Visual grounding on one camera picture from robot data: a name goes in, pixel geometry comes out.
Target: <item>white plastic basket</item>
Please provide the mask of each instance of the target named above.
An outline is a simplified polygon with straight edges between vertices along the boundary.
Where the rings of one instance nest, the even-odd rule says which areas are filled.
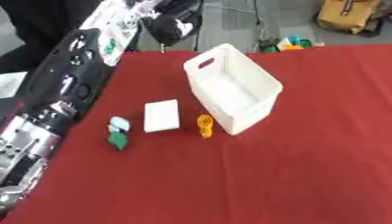
[[[192,92],[230,135],[236,135],[270,114],[283,86],[230,44],[188,60]]]

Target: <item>bag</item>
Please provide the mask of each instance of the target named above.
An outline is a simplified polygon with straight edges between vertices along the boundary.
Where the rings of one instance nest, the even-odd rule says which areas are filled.
[[[369,34],[369,31],[364,30],[379,3],[380,0],[325,0],[317,22],[319,26],[329,30]],[[382,25],[381,19],[376,30],[380,32]]]

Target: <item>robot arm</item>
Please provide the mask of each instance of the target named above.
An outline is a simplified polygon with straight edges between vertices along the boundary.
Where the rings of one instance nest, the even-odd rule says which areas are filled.
[[[24,106],[0,132],[0,214],[39,182],[67,132],[100,95],[140,19],[162,1],[103,1],[34,71]]]

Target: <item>green sticker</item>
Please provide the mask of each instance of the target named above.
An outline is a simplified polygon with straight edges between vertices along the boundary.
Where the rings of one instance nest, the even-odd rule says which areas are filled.
[[[105,46],[105,53],[112,54],[113,50],[117,47],[117,42],[115,39],[111,39],[110,42]]]

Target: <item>floor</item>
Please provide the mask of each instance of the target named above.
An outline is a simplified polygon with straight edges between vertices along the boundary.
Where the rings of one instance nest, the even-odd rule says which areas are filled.
[[[205,51],[221,43],[231,43],[244,52],[255,50],[256,40],[299,34],[304,38],[331,45],[392,44],[392,22],[387,23],[381,36],[362,38],[325,31],[312,22],[322,0],[257,0],[264,25],[256,25],[253,0],[206,0],[204,26],[199,38],[199,50]],[[14,34],[6,13],[0,8],[0,55],[23,44]],[[195,38],[190,38],[169,50],[192,50]],[[139,44],[143,51],[159,50],[148,33]]]

